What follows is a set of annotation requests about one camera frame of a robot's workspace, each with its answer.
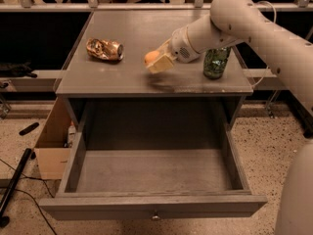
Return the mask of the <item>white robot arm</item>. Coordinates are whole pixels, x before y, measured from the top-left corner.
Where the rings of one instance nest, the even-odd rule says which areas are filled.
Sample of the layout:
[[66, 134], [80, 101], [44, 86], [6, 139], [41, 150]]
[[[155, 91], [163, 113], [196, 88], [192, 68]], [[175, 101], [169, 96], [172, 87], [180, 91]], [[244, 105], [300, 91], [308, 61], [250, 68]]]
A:
[[[212, 0], [209, 13], [176, 29], [145, 56], [152, 73], [176, 60], [189, 63], [202, 52], [245, 42], [307, 110], [313, 108], [313, 46], [267, 20], [251, 0]], [[297, 152], [287, 174], [275, 235], [313, 235], [313, 141]]]

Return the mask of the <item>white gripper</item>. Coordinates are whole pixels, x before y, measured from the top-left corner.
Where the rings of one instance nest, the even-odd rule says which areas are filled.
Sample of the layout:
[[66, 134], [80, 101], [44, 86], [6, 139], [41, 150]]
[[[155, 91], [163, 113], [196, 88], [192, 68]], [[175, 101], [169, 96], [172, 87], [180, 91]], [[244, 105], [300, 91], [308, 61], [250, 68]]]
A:
[[[182, 63], [190, 63], [197, 59], [200, 54], [196, 52], [191, 46], [188, 38], [188, 28], [186, 26], [176, 29], [172, 36], [163, 42], [157, 50], [159, 52], [167, 52], [168, 46], [171, 54]], [[159, 54], [159, 56], [151, 62], [146, 68], [151, 73], [159, 73], [172, 69], [174, 63], [170, 57], [165, 54]]]

